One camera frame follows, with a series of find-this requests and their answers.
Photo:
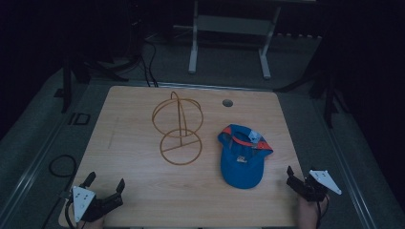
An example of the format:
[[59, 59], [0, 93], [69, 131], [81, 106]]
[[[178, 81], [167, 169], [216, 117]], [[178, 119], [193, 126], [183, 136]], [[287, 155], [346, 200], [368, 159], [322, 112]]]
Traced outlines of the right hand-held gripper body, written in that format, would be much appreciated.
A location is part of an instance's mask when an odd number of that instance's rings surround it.
[[337, 195], [342, 194], [342, 190], [328, 170], [310, 170], [309, 176], [305, 179], [305, 187], [307, 192], [303, 197], [307, 201], [323, 201], [328, 191], [333, 191]]

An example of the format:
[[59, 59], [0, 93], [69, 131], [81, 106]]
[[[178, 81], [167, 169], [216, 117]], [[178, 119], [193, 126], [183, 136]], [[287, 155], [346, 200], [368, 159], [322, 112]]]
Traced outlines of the person's right hand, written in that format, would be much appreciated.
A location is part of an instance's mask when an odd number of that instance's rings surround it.
[[297, 226], [298, 229], [318, 229], [321, 218], [329, 208], [329, 197], [321, 202], [310, 202], [303, 197], [298, 197]]

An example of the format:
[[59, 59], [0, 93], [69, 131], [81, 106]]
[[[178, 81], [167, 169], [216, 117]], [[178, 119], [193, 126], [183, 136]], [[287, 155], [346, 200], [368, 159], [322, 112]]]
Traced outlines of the blue cap with orange trim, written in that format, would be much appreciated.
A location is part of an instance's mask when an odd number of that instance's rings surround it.
[[272, 148], [258, 132], [230, 124], [218, 135], [222, 144], [221, 172], [224, 181], [238, 189], [251, 189], [263, 177], [265, 159]]

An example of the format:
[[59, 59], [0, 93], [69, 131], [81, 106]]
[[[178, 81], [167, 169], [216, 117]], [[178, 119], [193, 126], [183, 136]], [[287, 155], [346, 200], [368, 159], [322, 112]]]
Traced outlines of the black tripod stand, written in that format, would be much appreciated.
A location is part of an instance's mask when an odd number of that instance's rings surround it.
[[79, 83], [89, 83], [90, 74], [88, 69], [94, 69], [98, 73], [107, 76], [116, 81], [126, 82], [127, 79], [115, 74], [112, 70], [103, 67], [94, 59], [78, 53], [75, 55], [66, 55], [63, 59], [63, 87], [56, 92], [56, 96], [63, 98], [62, 112], [66, 113], [72, 102], [72, 74], [75, 75], [76, 80]]
[[327, 126], [332, 128], [332, 115], [338, 112], [334, 102], [337, 101], [344, 112], [347, 113], [349, 111], [336, 90], [336, 70], [328, 69], [326, 64], [316, 64], [313, 61], [310, 61], [303, 75], [299, 79], [284, 87], [274, 89], [274, 92], [287, 93], [309, 83], [310, 81], [312, 81], [313, 84], [309, 89], [309, 97], [312, 99], [320, 99], [321, 97], [324, 97], [325, 106], [323, 118]]

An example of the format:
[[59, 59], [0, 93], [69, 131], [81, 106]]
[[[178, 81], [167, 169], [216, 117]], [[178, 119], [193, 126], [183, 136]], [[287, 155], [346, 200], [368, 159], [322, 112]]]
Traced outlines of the black rectangular floor bracket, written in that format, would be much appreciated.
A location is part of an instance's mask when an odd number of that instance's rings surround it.
[[73, 113], [68, 121], [69, 125], [87, 125], [91, 116], [84, 113]]

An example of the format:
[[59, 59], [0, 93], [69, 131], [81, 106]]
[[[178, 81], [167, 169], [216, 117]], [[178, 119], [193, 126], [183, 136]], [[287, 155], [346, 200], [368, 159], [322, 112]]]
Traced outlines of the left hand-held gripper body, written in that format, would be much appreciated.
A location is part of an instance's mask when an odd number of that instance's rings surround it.
[[67, 222], [72, 222], [72, 219], [75, 222], [100, 219], [123, 204], [121, 194], [115, 192], [107, 198], [99, 199], [95, 192], [74, 186], [65, 205], [65, 219]]

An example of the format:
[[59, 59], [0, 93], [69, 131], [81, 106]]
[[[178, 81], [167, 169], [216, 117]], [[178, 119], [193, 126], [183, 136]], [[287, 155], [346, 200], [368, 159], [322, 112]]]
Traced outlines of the person's left hand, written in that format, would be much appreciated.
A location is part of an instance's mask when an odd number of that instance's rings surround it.
[[75, 229], [103, 229], [105, 217], [101, 217], [95, 221], [89, 222], [81, 220], [76, 224]]

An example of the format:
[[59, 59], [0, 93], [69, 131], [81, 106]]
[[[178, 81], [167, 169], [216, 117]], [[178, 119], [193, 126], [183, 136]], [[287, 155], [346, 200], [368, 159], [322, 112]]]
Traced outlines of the white metal table frame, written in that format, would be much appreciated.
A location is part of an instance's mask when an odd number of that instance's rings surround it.
[[191, 27], [192, 43], [189, 56], [188, 72], [197, 72], [199, 31], [261, 35], [266, 40], [264, 45], [258, 50], [259, 61], [261, 64], [263, 78], [265, 80], [269, 80], [271, 78], [271, 73], [266, 54], [270, 41], [273, 37], [280, 12], [281, 8], [276, 7], [271, 15], [271, 18], [268, 20], [200, 14], [199, 0], [193, 0], [193, 24]]

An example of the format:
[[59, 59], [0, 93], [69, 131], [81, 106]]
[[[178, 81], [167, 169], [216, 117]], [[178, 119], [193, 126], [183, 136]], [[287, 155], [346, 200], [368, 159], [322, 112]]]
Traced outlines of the grey metal floor rail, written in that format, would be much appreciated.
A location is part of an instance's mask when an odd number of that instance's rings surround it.
[[0, 229], [10, 229], [71, 113], [27, 109], [0, 141]]
[[337, 167], [339, 168], [341, 176], [343, 177], [347, 192], [352, 200], [353, 207], [358, 215], [363, 229], [378, 229], [375, 220], [373, 219], [373, 216], [370, 212], [370, 208], [357, 185], [352, 170], [344, 156], [344, 152], [338, 143], [333, 129], [330, 128], [327, 124], [323, 124], [323, 128], [325, 129], [330, 140], [331, 146], [334, 151]]

